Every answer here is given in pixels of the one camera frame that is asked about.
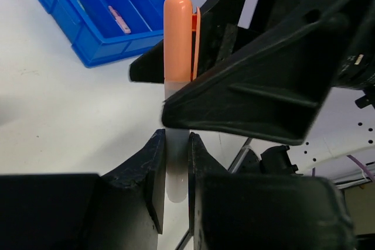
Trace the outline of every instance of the white surface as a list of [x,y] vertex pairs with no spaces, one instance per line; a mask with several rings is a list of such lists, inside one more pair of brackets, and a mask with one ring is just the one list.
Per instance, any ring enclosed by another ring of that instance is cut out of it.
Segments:
[[298,166],[298,173],[305,174],[308,170],[333,159],[358,155],[365,150],[375,148],[375,132],[368,130],[369,127],[375,128],[371,119],[365,122],[366,126],[348,123],[352,123],[352,126],[348,126],[346,130],[331,132],[318,138],[308,138],[303,145],[291,147],[288,152],[289,159],[291,163]]
[[[103,174],[161,127],[163,85],[130,83],[133,59],[86,69],[37,0],[0,0],[0,30],[0,173]],[[244,142],[201,136],[226,167]],[[187,200],[166,199],[158,248],[187,228]]]

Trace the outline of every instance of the pink object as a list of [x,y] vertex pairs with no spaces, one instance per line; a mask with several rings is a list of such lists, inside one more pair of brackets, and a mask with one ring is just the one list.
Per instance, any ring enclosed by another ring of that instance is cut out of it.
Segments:
[[112,16],[115,18],[118,26],[122,29],[122,31],[125,33],[125,34],[130,34],[131,33],[131,30],[129,28],[129,26],[127,25],[127,23],[125,23],[124,19],[121,17],[121,15],[115,10],[113,9],[112,6],[108,6]]

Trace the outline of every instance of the blue storage box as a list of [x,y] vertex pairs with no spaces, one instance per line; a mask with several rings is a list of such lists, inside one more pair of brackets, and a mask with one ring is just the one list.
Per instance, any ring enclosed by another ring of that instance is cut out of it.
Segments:
[[[163,38],[164,0],[39,0],[86,67],[142,54]],[[131,29],[126,35],[112,6]]]

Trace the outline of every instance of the hole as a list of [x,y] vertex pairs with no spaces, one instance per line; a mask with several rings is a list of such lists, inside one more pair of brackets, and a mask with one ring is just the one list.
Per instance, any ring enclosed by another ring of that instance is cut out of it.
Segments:
[[315,23],[321,18],[321,12],[318,9],[307,12],[304,16],[306,23]]

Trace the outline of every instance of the plastic tube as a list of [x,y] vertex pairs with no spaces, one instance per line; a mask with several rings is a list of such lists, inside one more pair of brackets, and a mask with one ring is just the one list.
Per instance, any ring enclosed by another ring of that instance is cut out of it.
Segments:
[[[165,98],[190,83],[192,77],[191,0],[164,2]],[[166,128],[166,193],[170,201],[182,202],[188,194],[189,130]]]

